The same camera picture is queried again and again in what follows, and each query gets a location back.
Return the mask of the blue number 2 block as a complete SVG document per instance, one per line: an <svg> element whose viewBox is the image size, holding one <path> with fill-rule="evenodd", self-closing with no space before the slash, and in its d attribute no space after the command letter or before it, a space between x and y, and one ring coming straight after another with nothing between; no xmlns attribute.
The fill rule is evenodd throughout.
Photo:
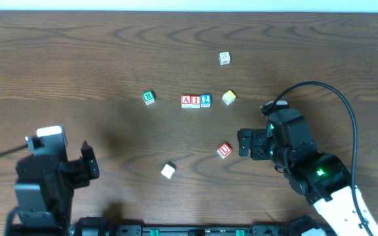
<svg viewBox="0 0 378 236"><path fill-rule="evenodd" d="M211 95L210 94L202 94L200 98L201 98L201 107L202 108L209 108L211 106Z"/></svg>

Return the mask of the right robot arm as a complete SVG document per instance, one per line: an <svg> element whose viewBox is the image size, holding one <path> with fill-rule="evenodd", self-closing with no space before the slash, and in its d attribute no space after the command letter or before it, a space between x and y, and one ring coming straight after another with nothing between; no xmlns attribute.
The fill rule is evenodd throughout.
<svg viewBox="0 0 378 236"><path fill-rule="evenodd" d="M272 161L337 235L378 235L352 174L336 155L318 150L298 109L275 111L266 129L242 128L237 137L240 156Z"/></svg>

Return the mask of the red letter I block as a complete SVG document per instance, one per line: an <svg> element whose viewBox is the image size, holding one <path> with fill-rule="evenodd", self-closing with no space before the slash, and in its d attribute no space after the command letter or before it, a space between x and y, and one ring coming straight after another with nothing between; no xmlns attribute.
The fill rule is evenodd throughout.
<svg viewBox="0 0 378 236"><path fill-rule="evenodd" d="M201 96L191 95L190 105L191 105L191 108L196 108L196 109L200 108L201 107Z"/></svg>

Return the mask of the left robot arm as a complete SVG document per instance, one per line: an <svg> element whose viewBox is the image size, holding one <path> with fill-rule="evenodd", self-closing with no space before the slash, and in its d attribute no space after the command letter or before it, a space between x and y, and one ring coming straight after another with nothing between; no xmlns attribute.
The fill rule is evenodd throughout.
<svg viewBox="0 0 378 236"><path fill-rule="evenodd" d="M63 142L29 143L31 155L17 162L18 206L7 216L5 235L69 235L74 190L99 177L93 148L83 142L81 157L69 161Z"/></svg>

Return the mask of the red letter A block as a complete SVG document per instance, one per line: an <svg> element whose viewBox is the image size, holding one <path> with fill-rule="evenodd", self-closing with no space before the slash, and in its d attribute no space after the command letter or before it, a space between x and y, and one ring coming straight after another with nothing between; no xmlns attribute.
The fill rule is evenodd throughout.
<svg viewBox="0 0 378 236"><path fill-rule="evenodd" d="M191 102L191 95L184 94L181 96L181 107L182 108L191 108L192 102Z"/></svg>

